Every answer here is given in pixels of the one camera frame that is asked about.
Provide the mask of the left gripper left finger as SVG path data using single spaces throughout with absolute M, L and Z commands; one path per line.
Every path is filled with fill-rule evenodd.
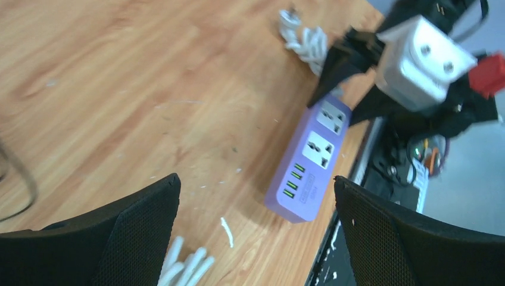
M 38 231 L 1 234 L 1 284 L 157 285 L 180 189 L 172 173 Z

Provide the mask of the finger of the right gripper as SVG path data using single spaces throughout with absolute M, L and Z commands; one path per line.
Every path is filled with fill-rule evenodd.
M 307 107 L 316 105 L 348 78 L 366 73 L 371 67 L 377 66 L 384 47 L 385 44 L 375 33 L 349 28 L 329 48 L 318 84 Z

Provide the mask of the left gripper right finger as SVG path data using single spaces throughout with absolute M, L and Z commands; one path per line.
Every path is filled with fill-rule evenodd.
M 334 183 L 336 210 L 342 200 Z M 504 237 L 450 225 L 416 211 L 391 212 L 420 285 L 503 285 Z

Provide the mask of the purple power strip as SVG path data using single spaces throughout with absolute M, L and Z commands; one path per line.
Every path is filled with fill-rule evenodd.
M 315 220 L 350 117 L 333 95 L 304 111 L 266 192 L 268 209 L 291 223 Z

